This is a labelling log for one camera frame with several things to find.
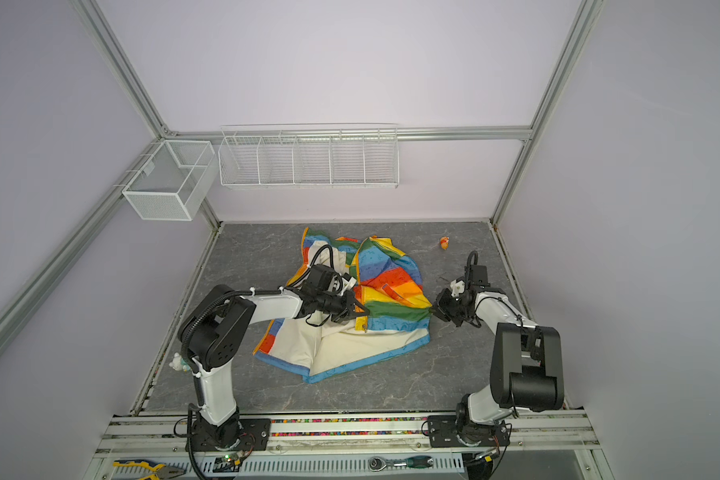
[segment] gray table surface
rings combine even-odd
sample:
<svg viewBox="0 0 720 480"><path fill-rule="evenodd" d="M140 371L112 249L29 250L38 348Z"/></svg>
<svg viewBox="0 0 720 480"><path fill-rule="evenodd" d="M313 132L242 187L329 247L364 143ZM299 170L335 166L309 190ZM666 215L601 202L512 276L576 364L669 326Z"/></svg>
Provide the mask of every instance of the gray table surface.
<svg viewBox="0 0 720 480"><path fill-rule="evenodd" d="M331 238L392 238L393 244L418 264L424 294L431 302L440 290L464 274L467 255L477 250L479 263L488 268L491 284L504 289L517 305L488 224L228 224L187 312L219 283L242 290L250 286L270 289L287 282L301 265L301 239L306 226L326 232ZM441 236L451 239L446 251L439 245ZM253 349L268 325L251 325L232 360L235 398L245 413L452 410L465 393L488 384L494 336L485 325L480 329L468 324L456 328L453 323L432 318L432 339L426 346L311 385L294 373L253 358ZM174 340L166 360L170 361L179 348ZM196 402L190 374L165 365L145 410L184 411L189 402Z"/></svg>

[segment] plier handle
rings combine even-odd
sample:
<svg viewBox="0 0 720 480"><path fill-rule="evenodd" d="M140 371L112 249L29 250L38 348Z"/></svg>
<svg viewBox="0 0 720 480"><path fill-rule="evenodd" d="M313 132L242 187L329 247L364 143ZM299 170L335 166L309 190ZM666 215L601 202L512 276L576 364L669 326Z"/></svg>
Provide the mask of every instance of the plier handle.
<svg viewBox="0 0 720 480"><path fill-rule="evenodd" d="M151 471L151 475L139 478L139 480L167 480L184 475L181 468L170 467L164 463L154 463L151 460L138 458L136 460L116 460L112 466L114 467L142 467Z"/></svg>

